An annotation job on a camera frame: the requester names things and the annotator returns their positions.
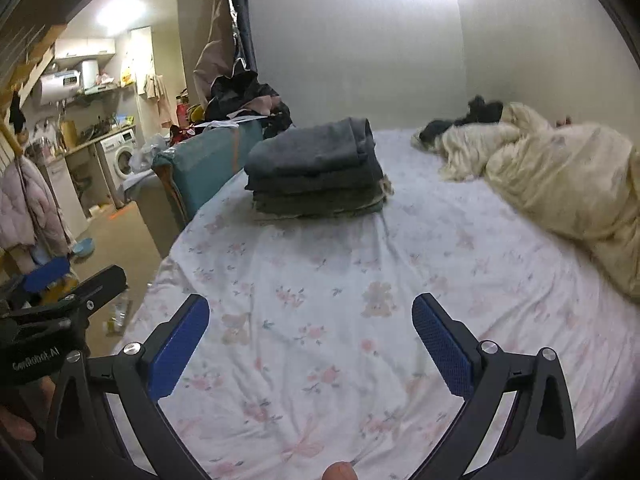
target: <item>plastic bag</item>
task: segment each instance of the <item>plastic bag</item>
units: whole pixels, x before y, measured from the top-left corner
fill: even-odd
[[[129,289],[127,289],[113,300],[111,315],[104,322],[104,331],[107,335],[121,335],[124,332],[124,323],[130,307],[131,300],[129,299]]]
[[[133,70],[133,57],[127,53],[124,56],[124,61],[120,66],[120,86],[128,86],[136,82],[136,73]]]
[[[164,151],[167,148],[166,140],[160,134],[155,134],[151,137],[142,148],[136,150],[129,165],[134,173],[141,173],[142,171],[150,170],[151,164],[154,161],[154,157]]]

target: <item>blue bowl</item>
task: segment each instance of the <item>blue bowl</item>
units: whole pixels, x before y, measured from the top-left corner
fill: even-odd
[[[86,258],[87,256],[90,256],[94,251],[95,244],[93,238],[85,238],[84,240],[80,240],[74,247],[75,256],[79,256],[80,258]]]

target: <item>kitchen counter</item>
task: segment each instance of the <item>kitchen counter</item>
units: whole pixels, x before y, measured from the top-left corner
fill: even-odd
[[[122,132],[126,131],[126,130],[135,130],[136,129],[136,125],[135,124],[130,124],[129,126],[123,126],[121,128],[118,128],[117,130],[111,130],[108,134],[104,134],[103,136],[100,137],[95,137],[91,140],[88,140],[87,142],[84,142],[82,144],[79,144],[78,146],[71,148],[70,150],[67,150],[67,152],[65,153],[64,156],[69,156],[69,155],[73,155],[75,152],[79,152],[80,150],[86,148],[87,146],[91,146],[92,144],[95,144],[96,142],[100,142],[101,140],[107,139],[108,137],[114,136],[116,134],[121,134]]]

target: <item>hanging towel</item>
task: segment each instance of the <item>hanging towel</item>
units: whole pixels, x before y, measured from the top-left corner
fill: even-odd
[[[177,119],[172,114],[173,109],[169,101],[169,94],[161,75],[149,74],[146,76],[145,93],[147,99],[155,100],[158,105],[158,116],[162,128],[169,128],[172,124],[177,123]]]

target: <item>coat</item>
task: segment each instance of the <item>coat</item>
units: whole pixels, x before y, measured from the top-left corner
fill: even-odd
[[[20,183],[18,163],[24,178],[26,198]],[[35,245],[36,230],[27,206],[52,255],[66,255],[68,243],[51,190],[36,165],[21,156],[4,170],[0,179],[0,246],[3,249]]]

